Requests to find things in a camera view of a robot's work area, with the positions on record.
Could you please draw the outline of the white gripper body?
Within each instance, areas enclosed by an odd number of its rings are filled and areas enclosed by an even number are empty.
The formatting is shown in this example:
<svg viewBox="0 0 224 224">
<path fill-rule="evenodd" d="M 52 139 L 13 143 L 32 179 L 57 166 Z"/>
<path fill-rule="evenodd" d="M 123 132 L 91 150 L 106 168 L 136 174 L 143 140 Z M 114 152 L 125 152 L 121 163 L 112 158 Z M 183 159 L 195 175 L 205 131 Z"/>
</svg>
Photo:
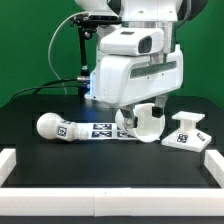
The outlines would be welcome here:
<svg viewBox="0 0 224 224">
<path fill-rule="evenodd" d="M 151 64 L 149 56 L 107 55 L 99 70 L 99 97 L 111 107 L 124 107 L 181 87 L 183 54 L 180 45 L 165 63 Z"/>
</svg>

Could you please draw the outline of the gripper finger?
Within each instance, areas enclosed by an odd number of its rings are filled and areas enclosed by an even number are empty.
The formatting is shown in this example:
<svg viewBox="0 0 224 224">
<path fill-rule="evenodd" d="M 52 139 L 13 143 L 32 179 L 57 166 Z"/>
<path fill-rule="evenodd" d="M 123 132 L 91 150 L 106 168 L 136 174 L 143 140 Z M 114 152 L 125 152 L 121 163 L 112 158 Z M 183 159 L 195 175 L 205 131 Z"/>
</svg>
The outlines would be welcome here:
<svg viewBox="0 0 224 224">
<path fill-rule="evenodd" d="M 132 106 L 126 106 L 121 109 L 121 113 L 124 117 L 123 126 L 126 129 L 133 129 L 137 127 L 138 118 L 134 114 Z"/>
<path fill-rule="evenodd" d="M 152 116 L 160 118 L 164 115 L 165 106 L 168 100 L 167 94 L 162 94 L 156 97 L 155 104 L 152 107 Z"/>
</svg>

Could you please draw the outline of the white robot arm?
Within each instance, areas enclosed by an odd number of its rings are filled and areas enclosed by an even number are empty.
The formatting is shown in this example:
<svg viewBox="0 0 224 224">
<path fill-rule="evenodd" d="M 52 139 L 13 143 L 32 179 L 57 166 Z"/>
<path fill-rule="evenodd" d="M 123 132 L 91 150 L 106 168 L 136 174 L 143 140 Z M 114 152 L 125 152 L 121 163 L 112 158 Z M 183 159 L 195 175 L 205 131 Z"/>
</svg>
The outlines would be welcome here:
<svg viewBox="0 0 224 224">
<path fill-rule="evenodd" d="M 162 117 L 167 93 L 183 82 L 183 54 L 176 31 L 195 18 L 208 0 L 75 0 L 83 9 L 83 31 L 95 32 L 97 62 L 88 99 L 119 108 L 124 126 L 141 118 L 134 106 L 154 97 Z"/>
</svg>

